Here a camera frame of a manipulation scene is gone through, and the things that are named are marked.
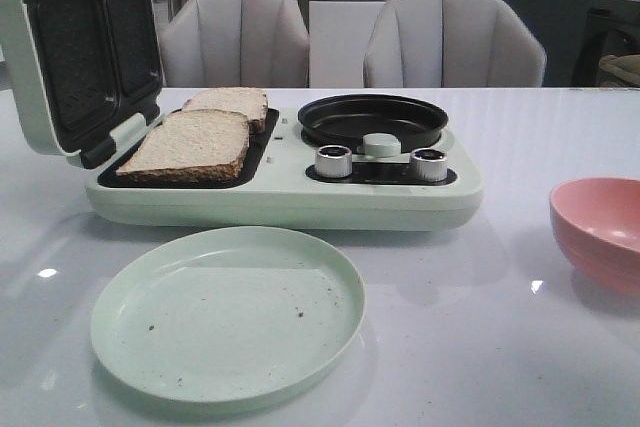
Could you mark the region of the pink bowl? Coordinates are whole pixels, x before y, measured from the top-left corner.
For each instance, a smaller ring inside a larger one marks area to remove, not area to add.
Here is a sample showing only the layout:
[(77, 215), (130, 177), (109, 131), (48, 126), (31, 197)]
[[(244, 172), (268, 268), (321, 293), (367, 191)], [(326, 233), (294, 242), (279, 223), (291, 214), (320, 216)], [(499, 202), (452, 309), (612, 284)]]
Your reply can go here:
[(621, 294), (639, 295), (639, 182), (591, 177), (554, 187), (553, 234), (580, 272)]

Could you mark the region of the bread slice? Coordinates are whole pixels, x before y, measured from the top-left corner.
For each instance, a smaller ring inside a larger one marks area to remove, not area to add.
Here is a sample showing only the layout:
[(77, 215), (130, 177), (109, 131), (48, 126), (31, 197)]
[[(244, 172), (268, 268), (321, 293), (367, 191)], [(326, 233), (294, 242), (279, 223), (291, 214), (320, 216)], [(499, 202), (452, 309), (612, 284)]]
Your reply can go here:
[(136, 181), (226, 181), (239, 177), (250, 123), (237, 112), (179, 111), (165, 117), (116, 175)]
[(182, 106), (183, 111), (202, 109), (241, 113), (248, 118), (251, 132), (258, 134), (266, 128), (268, 98), (256, 87), (217, 87), (199, 92)]

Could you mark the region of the white refrigerator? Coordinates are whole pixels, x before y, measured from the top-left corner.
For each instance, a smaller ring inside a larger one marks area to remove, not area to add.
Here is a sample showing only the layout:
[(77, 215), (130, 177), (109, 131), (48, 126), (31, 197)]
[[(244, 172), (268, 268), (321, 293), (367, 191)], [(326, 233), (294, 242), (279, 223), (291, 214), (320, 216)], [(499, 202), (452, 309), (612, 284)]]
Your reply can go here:
[(310, 86), (360, 88), (364, 53), (387, 0), (309, 0)]

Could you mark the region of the green breakfast maker base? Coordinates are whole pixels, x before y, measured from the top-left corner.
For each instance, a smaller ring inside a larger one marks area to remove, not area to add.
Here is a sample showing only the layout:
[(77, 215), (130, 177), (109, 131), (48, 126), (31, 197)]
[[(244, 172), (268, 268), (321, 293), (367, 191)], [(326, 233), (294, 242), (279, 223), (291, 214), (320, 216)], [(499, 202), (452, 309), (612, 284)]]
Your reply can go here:
[(435, 145), (456, 175), (444, 185), (329, 183), (308, 177), (315, 149), (303, 141), (293, 105), (277, 108), (267, 136), (253, 177), (242, 185), (110, 187), (101, 169), (87, 180), (87, 197), (103, 218), (135, 225), (391, 231), (457, 228), (482, 202), (481, 174), (450, 130)]

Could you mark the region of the green sandwich maker lid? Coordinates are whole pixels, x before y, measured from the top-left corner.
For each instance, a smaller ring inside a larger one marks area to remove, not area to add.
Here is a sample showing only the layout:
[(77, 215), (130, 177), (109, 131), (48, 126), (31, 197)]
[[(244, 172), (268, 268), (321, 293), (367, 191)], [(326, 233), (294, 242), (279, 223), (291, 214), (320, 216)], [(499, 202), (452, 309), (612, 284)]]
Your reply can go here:
[(1, 0), (1, 47), (33, 150), (93, 169), (159, 116), (151, 0)]

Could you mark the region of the silver control knob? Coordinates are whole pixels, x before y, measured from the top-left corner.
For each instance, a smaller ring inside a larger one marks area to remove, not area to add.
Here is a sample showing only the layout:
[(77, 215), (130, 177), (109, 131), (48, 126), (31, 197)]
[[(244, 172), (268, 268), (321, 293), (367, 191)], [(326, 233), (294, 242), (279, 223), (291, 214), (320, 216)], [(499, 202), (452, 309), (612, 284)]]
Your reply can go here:
[(448, 175), (447, 154), (431, 148), (414, 149), (410, 153), (409, 172), (412, 178), (420, 181), (444, 181)]
[(315, 153), (315, 173), (323, 178), (343, 179), (352, 174), (352, 151), (343, 145), (320, 146)]

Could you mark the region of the black round frying pan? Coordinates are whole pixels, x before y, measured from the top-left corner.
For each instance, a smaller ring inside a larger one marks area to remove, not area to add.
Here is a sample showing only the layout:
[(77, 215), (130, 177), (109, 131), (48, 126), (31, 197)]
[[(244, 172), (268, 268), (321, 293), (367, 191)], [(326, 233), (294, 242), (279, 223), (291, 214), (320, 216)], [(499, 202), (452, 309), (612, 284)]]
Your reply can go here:
[(424, 100), (389, 94), (345, 94), (315, 100), (298, 112), (309, 142), (337, 144), (361, 153), (364, 136), (391, 134), (407, 153), (435, 144), (449, 117)]

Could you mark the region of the right silver control knob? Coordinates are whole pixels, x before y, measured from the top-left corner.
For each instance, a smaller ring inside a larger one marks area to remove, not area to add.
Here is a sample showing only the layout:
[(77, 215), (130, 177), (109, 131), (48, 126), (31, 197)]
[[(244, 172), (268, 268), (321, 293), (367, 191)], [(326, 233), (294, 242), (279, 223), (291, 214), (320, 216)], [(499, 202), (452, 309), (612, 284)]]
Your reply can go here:
[(448, 175), (447, 154), (431, 148), (414, 149), (410, 153), (409, 172), (412, 178), (420, 181), (444, 181)]

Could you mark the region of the light green round plate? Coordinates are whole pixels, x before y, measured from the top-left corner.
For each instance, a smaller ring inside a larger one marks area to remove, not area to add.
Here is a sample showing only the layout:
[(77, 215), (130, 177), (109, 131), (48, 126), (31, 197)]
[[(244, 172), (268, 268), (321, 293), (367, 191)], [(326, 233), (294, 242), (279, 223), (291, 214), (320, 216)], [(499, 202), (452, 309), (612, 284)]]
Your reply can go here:
[(274, 227), (233, 227), (147, 252), (104, 288), (93, 350), (125, 385), (219, 412), (286, 400), (356, 337), (364, 284), (339, 250)]

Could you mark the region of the left silver control knob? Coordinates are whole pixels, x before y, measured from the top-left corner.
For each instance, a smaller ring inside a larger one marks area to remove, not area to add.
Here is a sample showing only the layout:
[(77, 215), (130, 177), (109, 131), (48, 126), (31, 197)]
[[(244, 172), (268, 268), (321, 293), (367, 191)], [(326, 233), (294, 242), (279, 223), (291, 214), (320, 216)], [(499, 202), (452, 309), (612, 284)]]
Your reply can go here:
[(343, 145), (320, 146), (315, 153), (315, 173), (323, 178), (343, 179), (352, 174), (352, 151)]

